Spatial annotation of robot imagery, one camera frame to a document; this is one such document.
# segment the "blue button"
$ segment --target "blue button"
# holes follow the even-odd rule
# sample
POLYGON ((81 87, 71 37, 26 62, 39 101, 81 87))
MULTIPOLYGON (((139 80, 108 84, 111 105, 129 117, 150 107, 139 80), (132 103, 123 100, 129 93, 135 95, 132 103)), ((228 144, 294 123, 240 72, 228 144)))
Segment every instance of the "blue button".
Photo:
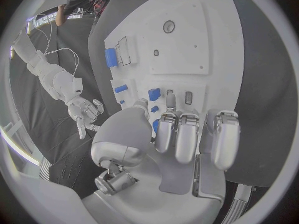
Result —
POLYGON ((153 128, 153 130, 154 130, 155 133, 157 133, 158 126, 159 126, 159 119, 156 119, 156 120, 152 123, 152 128, 153 128))
POLYGON ((161 96, 160 89, 151 89, 149 90, 149 100, 150 101, 156 101, 161 96))
POLYGON ((159 107, 158 106, 154 106, 152 109, 151 109, 151 112, 152 113, 155 113, 159 110, 159 107))
POLYGON ((108 67, 118 66, 116 51, 114 48, 105 50, 105 58, 108 67))
POLYGON ((128 86, 127 85, 123 85, 123 86, 118 86, 118 87, 114 88, 114 91, 115 91, 115 93, 119 93, 119 92, 125 91, 127 89, 128 89, 128 86))

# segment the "person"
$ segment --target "person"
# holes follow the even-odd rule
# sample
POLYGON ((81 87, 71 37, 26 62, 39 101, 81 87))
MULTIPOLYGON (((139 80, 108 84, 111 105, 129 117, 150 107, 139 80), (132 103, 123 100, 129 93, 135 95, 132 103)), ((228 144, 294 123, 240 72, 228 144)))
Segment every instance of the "person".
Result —
POLYGON ((57 16, 55 18, 56 25, 64 24, 69 15, 77 8, 83 8, 85 11, 92 12, 95 16, 90 34, 98 22, 101 14, 110 0, 70 0, 68 4, 58 6, 57 16))

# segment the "person's arm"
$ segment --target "person's arm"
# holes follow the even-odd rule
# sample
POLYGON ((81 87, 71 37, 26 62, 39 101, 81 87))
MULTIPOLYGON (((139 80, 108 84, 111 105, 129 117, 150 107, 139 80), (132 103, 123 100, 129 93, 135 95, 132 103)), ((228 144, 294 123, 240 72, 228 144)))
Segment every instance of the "person's arm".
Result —
POLYGON ((68 16, 64 15, 64 7, 65 5, 58 6, 57 16, 55 18, 56 25, 61 26, 67 20, 68 16))

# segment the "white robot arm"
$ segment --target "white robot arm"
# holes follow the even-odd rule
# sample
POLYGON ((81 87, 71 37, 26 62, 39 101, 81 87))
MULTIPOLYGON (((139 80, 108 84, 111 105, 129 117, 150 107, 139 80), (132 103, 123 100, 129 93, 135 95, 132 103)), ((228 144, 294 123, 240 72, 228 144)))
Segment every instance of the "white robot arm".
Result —
POLYGON ((39 77, 44 89, 55 100, 62 100, 68 106, 69 115, 77 122, 80 139, 85 137, 86 128, 99 130, 100 127, 92 123, 104 112, 104 106, 98 100, 93 100, 97 106, 95 108, 91 102, 80 96, 83 91, 81 78, 75 78, 59 65, 48 63, 45 55, 35 49, 24 30, 20 32, 12 47, 27 64, 28 70, 39 77))

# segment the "blue block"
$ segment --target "blue block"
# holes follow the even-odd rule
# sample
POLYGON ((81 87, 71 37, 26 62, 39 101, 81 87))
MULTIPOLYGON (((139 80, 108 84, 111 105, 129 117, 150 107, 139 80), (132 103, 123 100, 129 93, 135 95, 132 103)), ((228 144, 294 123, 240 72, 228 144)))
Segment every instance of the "blue block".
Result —
POLYGON ((115 93, 119 93, 119 92, 125 91, 127 89, 128 89, 128 86, 127 85, 123 85, 123 86, 119 86, 119 87, 114 88, 114 91, 115 91, 115 93))
POLYGON ((159 110, 159 107, 158 106, 154 106, 152 109, 151 109, 151 112, 152 113, 155 113, 159 110))
POLYGON ((116 51, 114 48, 105 50, 105 58, 108 67, 118 66, 116 51))
POLYGON ((160 89, 151 89, 149 90, 149 100, 150 101, 156 101, 161 96, 160 89))
POLYGON ((159 126, 159 119, 156 119, 156 120, 152 123, 152 128, 153 128, 153 130, 154 130, 155 133, 157 133, 158 126, 159 126))

